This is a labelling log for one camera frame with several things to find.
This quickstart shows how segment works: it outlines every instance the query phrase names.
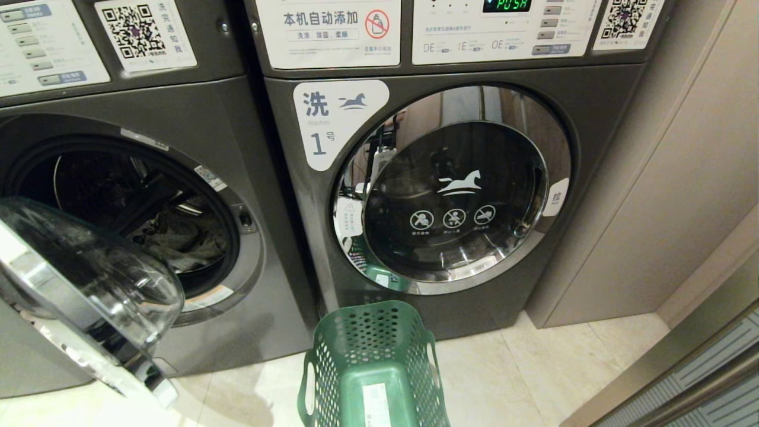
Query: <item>control panel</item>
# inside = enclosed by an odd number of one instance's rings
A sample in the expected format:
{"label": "control panel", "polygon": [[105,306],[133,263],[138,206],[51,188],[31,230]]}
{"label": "control panel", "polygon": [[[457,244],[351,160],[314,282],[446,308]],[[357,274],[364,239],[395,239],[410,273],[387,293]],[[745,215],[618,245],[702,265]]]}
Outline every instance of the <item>control panel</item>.
{"label": "control panel", "polygon": [[583,56],[601,0],[415,0],[415,65]]}
{"label": "control panel", "polygon": [[71,0],[0,7],[0,97],[110,80]]}

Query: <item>digital display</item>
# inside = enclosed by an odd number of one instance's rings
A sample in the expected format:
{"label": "digital display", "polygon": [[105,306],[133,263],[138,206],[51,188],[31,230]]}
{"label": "digital display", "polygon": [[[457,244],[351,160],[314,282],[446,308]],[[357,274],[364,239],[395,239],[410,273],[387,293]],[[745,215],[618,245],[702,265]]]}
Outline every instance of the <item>digital display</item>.
{"label": "digital display", "polygon": [[503,12],[526,12],[530,10],[532,0],[484,0],[482,12],[503,13]]}

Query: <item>wall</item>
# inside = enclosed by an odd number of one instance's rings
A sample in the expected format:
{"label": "wall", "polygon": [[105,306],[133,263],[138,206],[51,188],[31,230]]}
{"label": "wall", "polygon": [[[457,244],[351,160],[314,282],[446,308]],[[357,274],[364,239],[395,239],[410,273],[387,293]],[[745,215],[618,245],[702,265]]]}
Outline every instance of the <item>wall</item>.
{"label": "wall", "polygon": [[757,203],[755,9],[679,2],[528,306],[536,326],[656,311]]}

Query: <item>horse logo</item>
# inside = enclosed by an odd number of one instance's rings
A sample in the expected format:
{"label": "horse logo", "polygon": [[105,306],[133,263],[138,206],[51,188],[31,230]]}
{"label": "horse logo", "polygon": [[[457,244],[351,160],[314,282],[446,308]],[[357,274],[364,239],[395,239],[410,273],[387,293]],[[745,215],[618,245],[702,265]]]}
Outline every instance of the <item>horse logo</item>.
{"label": "horse logo", "polygon": [[348,98],[338,98],[341,101],[345,101],[340,108],[342,109],[364,109],[367,104],[364,103],[364,100],[366,99],[366,95],[363,93],[359,93],[354,99],[350,100]]}
{"label": "horse logo", "polygon": [[448,182],[448,185],[438,190],[438,193],[445,193],[443,194],[444,196],[472,195],[474,194],[472,190],[482,189],[482,187],[474,183],[475,179],[480,179],[479,170],[473,170],[464,179],[440,178],[438,181]]}

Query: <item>basket handle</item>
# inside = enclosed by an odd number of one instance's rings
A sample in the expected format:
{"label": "basket handle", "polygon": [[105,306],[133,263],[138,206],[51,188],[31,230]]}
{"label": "basket handle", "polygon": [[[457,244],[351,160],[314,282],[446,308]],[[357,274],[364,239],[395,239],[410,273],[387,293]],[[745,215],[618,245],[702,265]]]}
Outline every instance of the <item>basket handle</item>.
{"label": "basket handle", "polygon": [[424,346],[426,347],[428,344],[432,348],[432,358],[435,361],[435,370],[437,370],[437,383],[435,384],[439,390],[442,391],[442,377],[440,376],[440,364],[437,362],[437,351],[435,350],[435,335],[433,335],[432,331],[425,331],[424,338],[426,340],[426,343]]}
{"label": "basket handle", "polygon": [[[308,386],[308,365],[311,364],[314,367],[313,373],[316,374],[316,365],[314,365],[315,353],[313,350],[308,350],[306,356],[303,359],[303,378],[301,379],[301,389],[298,391],[298,413],[301,415],[301,421],[306,427],[313,425],[313,415],[308,414],[306,409],[306,387]],[[316,399],[316,390],[314,390],[314,400]],[[314,402],[313,410],[316,412],[316,403]]]}

